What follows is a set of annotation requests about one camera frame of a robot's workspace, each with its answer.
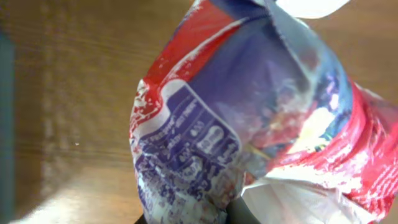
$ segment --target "crumpled plastic packaging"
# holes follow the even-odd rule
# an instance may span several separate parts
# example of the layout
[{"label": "crumpled plastic packaging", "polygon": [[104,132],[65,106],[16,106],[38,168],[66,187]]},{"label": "crumpled plastic packaging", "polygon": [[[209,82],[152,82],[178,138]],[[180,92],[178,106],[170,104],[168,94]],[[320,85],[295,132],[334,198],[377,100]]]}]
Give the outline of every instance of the crumpled plastic packaging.
[{"label": "crumpled plastic packaging", "polygon": [[[379,221],[398,190],[397,118],[274,1],[197,0],[132,109],[145,218],[225,223],[226,206],[262,183],[277,197],[246,203],[295,218],[270,223]],[[297,213],[306,195],[326,210]]]}]

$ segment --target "wooden table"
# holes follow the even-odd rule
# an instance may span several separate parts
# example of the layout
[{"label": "wooden table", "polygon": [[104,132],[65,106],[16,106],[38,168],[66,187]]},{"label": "wooden table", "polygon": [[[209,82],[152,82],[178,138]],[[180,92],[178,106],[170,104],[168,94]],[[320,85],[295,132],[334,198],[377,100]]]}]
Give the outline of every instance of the wooden table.
[{"label": "wooden table", "polygon": [[[138,219],[142,210],[127,140],[131,106],[139,79],[189,5],[188,0],[5,4],[0,19],[17,46],[17,214],[24,223]],[[396,0],[353,0],[309,22],[354,80],[395,103],[397,8]]]}]

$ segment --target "food package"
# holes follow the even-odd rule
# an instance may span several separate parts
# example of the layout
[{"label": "food package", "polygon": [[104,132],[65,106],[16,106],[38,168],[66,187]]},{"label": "food package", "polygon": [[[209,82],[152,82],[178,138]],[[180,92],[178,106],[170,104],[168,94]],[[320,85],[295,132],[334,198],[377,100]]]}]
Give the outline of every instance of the food package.
[{"label": "food package", "polygon": [[284,205],[283,194],[315,192],[329,217],[381,220],[398,189],[397,115],[273,0],[195,1],[132,109],[145,218],[225,223],[227,205],[265,178],[293,186],[278,191]]}]

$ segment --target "snack bag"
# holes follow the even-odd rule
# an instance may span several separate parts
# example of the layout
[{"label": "snack bag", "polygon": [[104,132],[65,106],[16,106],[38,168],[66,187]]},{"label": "snack bag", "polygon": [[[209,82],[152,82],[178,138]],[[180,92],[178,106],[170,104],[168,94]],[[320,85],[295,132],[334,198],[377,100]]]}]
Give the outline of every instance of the snack bag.
[{"label": "snack bag", "polygon": [[341,206],[346,217],[381,220],[398,189],[397,115],[274,1],[195,1],[132,109],[145,218],[225,223],[267,178],[338,192],[365,211]]}]

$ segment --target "wood grain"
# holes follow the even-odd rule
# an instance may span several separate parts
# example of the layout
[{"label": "wood grain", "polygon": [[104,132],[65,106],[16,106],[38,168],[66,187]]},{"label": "wood grain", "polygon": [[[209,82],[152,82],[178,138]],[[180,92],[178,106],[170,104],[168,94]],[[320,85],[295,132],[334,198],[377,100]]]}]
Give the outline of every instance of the wood grain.
[{"label": "wood grain", "polygon": [[[134,223],[127,141],[139,79],[188,0],[12,0],[17,211],[24,223]],[[353,0],[308,23],[360,84],[398,103],[396,0]],[[395,223],[395,209],[389,221]]]}]

